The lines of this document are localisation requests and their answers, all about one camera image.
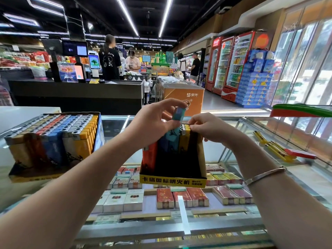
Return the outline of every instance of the glass counter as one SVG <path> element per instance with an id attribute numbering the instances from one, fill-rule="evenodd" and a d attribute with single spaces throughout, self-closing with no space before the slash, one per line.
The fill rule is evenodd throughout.
<path id="1" fill-rule="evenodd" d="M 301 150 L 291 140 L 273 131 L 269 121 L 276 118 L 262 117 L 222 117 L 228 124 L 238 128 L 259 145 L 278 165 L 288 167 L 291 176 L 307 192 L 327 208 L 332 208 L 332 174 L 328 161 L 317 159 L 308 161 L 297 159 L 285 163 L 264 146 L 259 144 L 253 131 L 268 140 L 284 147 Z M 102 116 L 105 140 L 109 141 L 122 132 L 133 120 L 133 116 Z M 0 136 L 1 174 L 0 174 L 0 211 L 6 213 L 18 201 L 44 187 L 48 181 L 11 183 L 8 173 L 14 163 L 3 135 Z M 204 142 L 206 163 L 219 163 L 227 172 L 242 178 L 234 154 L 220 143 Z M 133 154 L 124 165 L 140 165 L 142 151 Z M 255 204 L 222 205 L 212 192 L 211 186 L 202 189 L 209 198 L 208 207 L 187 208 L 187 215 L 179 209 L 157 209 L 156 188 L 143 184 L 144 198 L 142 211 L 122 213 L 95 213 L 86 220 L 74 244 L 84 248 L 99 248 L 123 245 L 136 248 L 274 248 L 265 230 Z"/>

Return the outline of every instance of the red refrigerator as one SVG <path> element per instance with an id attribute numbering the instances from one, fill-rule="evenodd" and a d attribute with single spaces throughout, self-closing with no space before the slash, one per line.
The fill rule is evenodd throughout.
<path id="1" fill-rule="evenodd" d="M 218 66 L 218 58 L 220 52 L 220 45 L 222 42 L 222 37 L 217 37 L 213 40 L 212 50 L 210 54 L 210 66 L 209 71 L 206 76 L 205 89 L 212 92 L 215 80 L 216 67 Z"/>
<path id="2" fill-rule="evenodd" d="M 268 33 L 262 31 L 250 31 L 235 37 L 227 80 L 222 89 L 223 99 L 235 102 L 243 65 L 247 61 L 249 50 L 269 49 L 270 45 L 271 38 Z"/>
<path id="3" fill-rule="evenodd" d="M 214 87 L 212 92 L 218 95 L 222 94 L 222 89 L 227 78 L 229 63 L 233 53 L 234 37 L 228 37 L 222 40 L 220 44 L 219 60 L 214 78 Z"/>

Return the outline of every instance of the black ceiling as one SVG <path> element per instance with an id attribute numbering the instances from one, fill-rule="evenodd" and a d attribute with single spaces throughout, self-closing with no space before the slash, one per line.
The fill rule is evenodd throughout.
<path id="1" fill-rule="evenodd" d="M 136 37 L 117 0 L 51 0 L 67 8 L 79 7 L 89 33 L 87 23 L 94 27 L 91 34 L 113 34 Z M 173 0 L 165 29 L 164 39 L 180 40 L 214 15 L 219 7 L 234 6 L 241 0 Z M 167 0 L 123 0 L 140 37 L 158 38 Z M 18 25 L 7 31 L 37 32 L 67 30 L 64 17 L 31 7 L 27 0 L 0 0 L 0 13 L 7 12 L 35 19 L 40 28 Z M 8 22 L 0 16 L 0 22 Z"/>

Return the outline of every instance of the bracelet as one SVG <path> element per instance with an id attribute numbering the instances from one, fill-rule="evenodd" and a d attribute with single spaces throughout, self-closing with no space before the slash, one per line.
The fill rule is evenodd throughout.
<path id="1" fill-rule="evenodd" d="M 253 178 L 250 178 L 250 179 L 244 181 L 243 183 L 244 183 L 244 185 L 248 186 L 250 184 L 253 184 L 254 182 L 257 182 L 257 181 L 261 180 L 264 177 L 270 176 L 270 175 L 272 175 L 274 173 L 285 172 L 285 171 L 287 171 L 286 167 L 285 166 L 280 166 L 277 169 L 270 170 L 270 171 L 264 172 L 262 174 L 259 174 L 257 176 L 254 176 Z"/>

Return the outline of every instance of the floor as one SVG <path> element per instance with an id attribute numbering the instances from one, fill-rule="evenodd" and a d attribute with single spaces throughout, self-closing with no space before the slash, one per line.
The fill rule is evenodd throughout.
<path id="1" fill-rule="evenodd" d="M 216 116 L 269 116 L 266 109 L 242 108 L 237 104 L 222 99 L 219 95 L 204 91 L 202 112 L 210 112 Z"/>

